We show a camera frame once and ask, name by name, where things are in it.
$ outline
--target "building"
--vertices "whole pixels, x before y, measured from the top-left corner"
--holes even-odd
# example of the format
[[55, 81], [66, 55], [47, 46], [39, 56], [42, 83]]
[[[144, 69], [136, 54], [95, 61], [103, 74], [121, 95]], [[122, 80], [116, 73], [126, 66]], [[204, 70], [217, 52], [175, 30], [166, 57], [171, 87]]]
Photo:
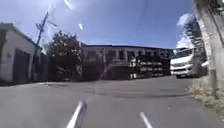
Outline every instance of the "building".
[[5, 82], [27, 83], [31, 79], [31, 69], [35, 48], [37, 55], [41, 47], [20, 32], [13, 24], [0, 24], [0, 79]]
[[[102, 79], [129, 79], [132, 74], [134, 76], [142, 77], [140, 74], [143, 67], [153, 68], [155, 64], [161, 63], [164, 67], [163, 60], [170, 60], [173, 55], [172, 49], [143, 47], [143, 46], [129, 46], [129, 45], [84, 45], [83, 47], [84, 65], [83, 69], [88, 70], [84, 73], [84, 77], [92, 76]], [[152, 65], [141, 65], [141, 63], [133, 61], [136, 58], [142, 58], [142, 62], [151, 63]], [[144, 74], [155, 72], [147, 70]]]
[[92, 59], [97, 55], [103, 57], [104, 62], [111, 60], [128, 62], [139, 55], [170, 59], [173, 55], [172, 49], [129, 45], [84, 45], [83, 52], [86, 61], [94, 61]]

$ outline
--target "asphalt road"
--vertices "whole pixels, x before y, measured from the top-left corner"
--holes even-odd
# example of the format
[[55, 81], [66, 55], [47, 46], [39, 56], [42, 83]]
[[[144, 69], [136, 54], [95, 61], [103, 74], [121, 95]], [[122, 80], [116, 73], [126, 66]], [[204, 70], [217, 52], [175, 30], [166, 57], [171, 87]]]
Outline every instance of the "asphalt road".
[[223, 128], [213, 110], [187, 95], [192, 79], [28, 84], [0, 88], [1, 128], [66, 128], [80, 100], [83, 128]]

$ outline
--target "white building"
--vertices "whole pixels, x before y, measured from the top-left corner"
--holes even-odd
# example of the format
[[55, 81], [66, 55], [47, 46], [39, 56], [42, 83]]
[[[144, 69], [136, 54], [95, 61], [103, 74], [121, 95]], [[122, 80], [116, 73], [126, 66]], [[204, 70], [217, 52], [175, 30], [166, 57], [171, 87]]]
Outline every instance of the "white building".
[[35, 47], [38, 46], [13, 24], [1, 23], [0, 79], [14, 83], [28, 82], [31, 78]]

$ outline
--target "white truck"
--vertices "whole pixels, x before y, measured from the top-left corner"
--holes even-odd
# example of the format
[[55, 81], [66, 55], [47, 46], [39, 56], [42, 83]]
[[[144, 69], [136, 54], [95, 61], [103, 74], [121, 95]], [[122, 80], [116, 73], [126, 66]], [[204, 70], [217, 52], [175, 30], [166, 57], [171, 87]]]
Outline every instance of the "white truck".
[[204, 47], [179, 48], [171, 59], [170, 71], [177, 78], [183, 76], [199, 77], [206, 73], [203, 64], [206, 62]]

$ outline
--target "blue sky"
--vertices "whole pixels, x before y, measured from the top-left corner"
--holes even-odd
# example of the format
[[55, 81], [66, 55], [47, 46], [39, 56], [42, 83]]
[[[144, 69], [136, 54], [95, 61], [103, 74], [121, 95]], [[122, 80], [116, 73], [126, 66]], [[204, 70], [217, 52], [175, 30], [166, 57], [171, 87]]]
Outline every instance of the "blue sky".
[[[0, 22], [13, 22], [36, 40], [40, 22], [51, 3], [50, 21], [87, 44], [130, 44], [174, 48], [180, 39], [179, 18], [192, 11], [191, 0], [7, 0], [0, 2]], [[54, 32], [51, 25], [41, 43]]]

